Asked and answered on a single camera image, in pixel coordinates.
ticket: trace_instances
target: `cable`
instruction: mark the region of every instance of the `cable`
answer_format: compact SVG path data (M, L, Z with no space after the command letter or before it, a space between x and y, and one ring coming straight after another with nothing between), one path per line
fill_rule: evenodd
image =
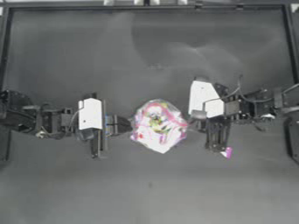
M282 92L282 94L286 94L288 92L290 92L296 88L299 88L299 83L293 84L288 89L285 89L284 92Z
M202 103L201 110L205 111L205 103L206 103L206 102L213 102L213 101L217 101L217 100L225 100L225 99L228 99L228 98L229 98L237 91L238 91L238 87L236 87L236 89L234 89L229 94L224 95L222 97L218 97L218 98L206 100L206 101Z
M273 100L273 97L266 98L264 100L249 100L241 93L241 83L240 80L242 78L242 75L238 76L237 78L237 91L238 91L238 96L245 102L252 102L252 103L258 103L258 102L270 102Z

